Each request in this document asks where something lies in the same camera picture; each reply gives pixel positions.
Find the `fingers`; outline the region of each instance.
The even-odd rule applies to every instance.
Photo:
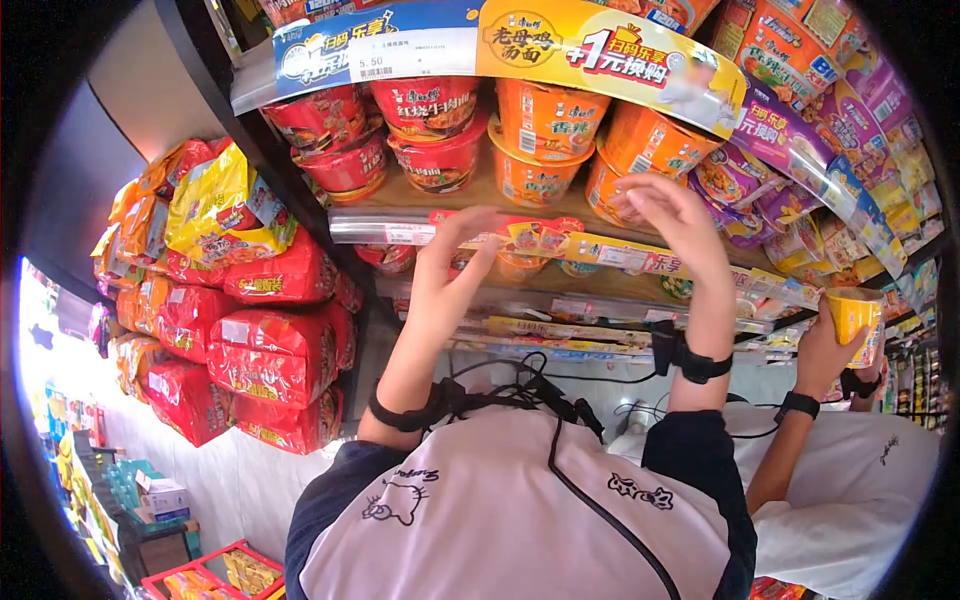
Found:
[[[457,278],[446,285],[446,294],[452,294],[452,301],[462,301],[469,303],[469,299],[476,293],[480,287],[480,282],[490,272],[493,261],[496,259],[496,251],[499,249],[500,242],[490,236],[480,250],[473,255],[466,268],[457,275]]]
[[[442,270],[442,281],[446,281],[453,251],[484,231],[496,231],[499,222],[496,206],[471,206],[461,210],[437,227],[433,239],[417,256],[417,265],[423,264],[431,272]]]

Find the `black cable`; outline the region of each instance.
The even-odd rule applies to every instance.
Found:
[[[547,458],[547,465],[550,467],[550,470],[554,475],[560,479],[568,490],[573,492],[573,495],[590,507],[596,514],[600,515],[607,524],[610,525],[616,533],[628,541],[631,546],[633,546],[637,552],[640,553],[647,563],[653,567],[654,571],[657,572],[657,576],[660,577],[660,581],[663,583],[663,586],[666,588],[667,594],[670,596],[670,600],[680,600],[680,591],[677,590],[677,585],[673,583],[673,578],[670,577],[670,573],[667,572],[666,567],[663,566],[663,563],[660,562],[660,559],[657,558],[657,555],[647,547],[645,543],[640,541],[640,538],[634,535],[634,532],[630,531],[626,525],[621,523],[615,516],[611,515],[607,509],[600,506],[596,500],[587,495],[586,492],[577,487],[575,483],[569,480],[563,471],[557,467],[557,440],[560,439],[560,431],[564,428],[564,420],[557,419],[557,428],[553,432],[553,442],[550,444],[550,456]]]

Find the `shelf price tag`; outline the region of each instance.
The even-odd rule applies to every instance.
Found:
[[[388,244],[401,246],[426,246],[433,239],[436,228],[432,225],[393,223],[383,228]]]
[[[475,28],[426,29],[355,37],[348,46],[354,83],[421,75],[476,74]]]

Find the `promotional shelf banner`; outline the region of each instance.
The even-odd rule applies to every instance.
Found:
[[[379,5],[273,37],[276,100],[335,85],[478,75],[587,89],[729,139],[746,83],[729,60],[654,21],[590,2]]]

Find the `black wrist sensor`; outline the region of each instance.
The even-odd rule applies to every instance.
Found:
[[[783,398],[783,404],[780,405],[780,411],[774,416],[774,422],[777,425],[783,422],[783,417],[786,416],[787,411],[807,413],[816,420],[817,415],[820,414],[820,402],[811,396],[787,392]]]

